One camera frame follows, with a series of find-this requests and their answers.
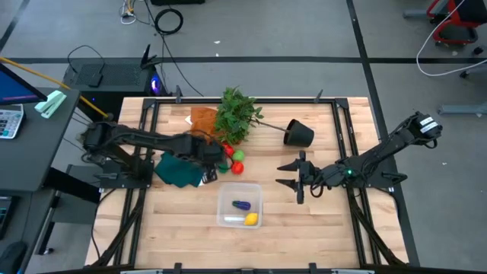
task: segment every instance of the black flower pot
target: black flower pot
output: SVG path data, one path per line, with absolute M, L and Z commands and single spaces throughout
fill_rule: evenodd
M 286 133 L 284 134 L 284 145 L 294 145 L 307 148 L 314 139 L 314 131 L 307 126 L 293 119 L 289 122 Z

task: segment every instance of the green artificial plant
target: green artificial plant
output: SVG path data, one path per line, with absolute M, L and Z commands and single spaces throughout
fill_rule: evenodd
M 262 107 L 253 107 L 255 98 L 243 96 L 237 88 L 226 88 L 218 106 L 216 114 L 215 131 L 221 141 L 235 145 L 246 141 L 249 135 L 249 126 L 255 127 L 252 122 L 264 118 L 260 114 Z

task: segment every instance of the monitor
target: monitor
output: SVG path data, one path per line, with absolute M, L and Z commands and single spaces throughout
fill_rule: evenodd
M 36 103 L 47 96 L 0 63 L 0 105 Z

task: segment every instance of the wooden table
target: wooden table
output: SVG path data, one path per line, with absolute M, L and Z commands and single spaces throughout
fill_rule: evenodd
M 119 123 L 138 127 L 143 98 L 126 98 Z M 377 144 L 377 133 L 368 99 L 349 98 L 352 122 L 360 153 Z M 317 167 L 339 158 L 331 107 L 320 104 L 265 104 L 263 122 L 286 127 L 295 118 L 315 131 L 307 157 Z M 173 135 L 189 129 L 184 119 L 191 105 L 165 104 L 160 108 L 157 132 Z M 343 132 L 345 119 L 341 116 Z M 136 268 L 319 268 L 358 267 L 349 204 L 342 188 L 325 190 L 319 199 L 305 190 L 303 205 L 289 188 L 276 178 L 296 178 L 292 172 L 276 168 L 292 162 L 301 148 L 282 144 L 283 133 L 257 126 L 249 141 L 238 146 L 246 154 L 245 171 L 240 176 L 220 174 L 209 185 L 179 189 L 166 185 L 154 175 L 145 199 Z M 346 139 L 347 155 L 349 142 Z M 160 160 L 160 151 L 153 159 Z M 217 226 L 218 189 L 224 182 L 258 183 L 263 188 L 263 226 L 258 229 L 233 229 Z M 386 193 L 369 190 L 374 226 L 391 250 L 407 261 L 407 255 L 393 199 Z M 117 190 L 100 205 L 94 237 L 103 252 L 119 229 L 125 190 Z M 368 262 L 371 252 L 363 231 Z M 127 237 L 127 257 L 130 237 Z M 96 260 L 91 246 L 86 263 Z

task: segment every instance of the calculator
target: calculator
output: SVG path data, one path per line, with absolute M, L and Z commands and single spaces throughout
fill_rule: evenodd
M 0 106 L 0 139 L 13 139 L 24 118 L 24 106 L 12 104 Z

